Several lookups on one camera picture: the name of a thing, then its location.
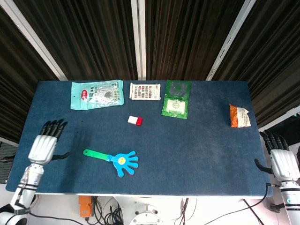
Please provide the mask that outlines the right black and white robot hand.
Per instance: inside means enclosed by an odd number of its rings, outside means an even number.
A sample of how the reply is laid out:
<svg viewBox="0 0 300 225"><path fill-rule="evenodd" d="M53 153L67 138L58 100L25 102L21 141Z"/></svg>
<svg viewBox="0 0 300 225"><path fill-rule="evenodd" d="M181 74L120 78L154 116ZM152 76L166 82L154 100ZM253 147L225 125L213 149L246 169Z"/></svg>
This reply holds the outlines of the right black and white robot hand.
<svg viewBox="0 0 300 225"><path fill-rule="evenodd" d="M268 151L271 167L265 167L255 159L256 167L262 172L274 175L280 182L297 181L300 178L300 171L296 157L289 150L285 138L268 130L260 132L260 136Z"/></svg>

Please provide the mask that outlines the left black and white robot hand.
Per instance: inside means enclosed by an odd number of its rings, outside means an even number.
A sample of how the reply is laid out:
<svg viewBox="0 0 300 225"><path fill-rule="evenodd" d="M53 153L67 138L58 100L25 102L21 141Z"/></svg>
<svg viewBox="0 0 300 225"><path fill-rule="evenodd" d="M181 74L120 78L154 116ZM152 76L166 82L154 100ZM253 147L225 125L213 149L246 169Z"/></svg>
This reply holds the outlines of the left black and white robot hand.
<svg viewBox="0 0 300 225"><path fill-rule="evenodd" d="M54 155L56 144L67 123L67 121L60 119L47 121L43 125L28 155L28 159L31 163L46 165L50 161L62 160L70 155L70 152L66 152L63 155Z"/></svg>

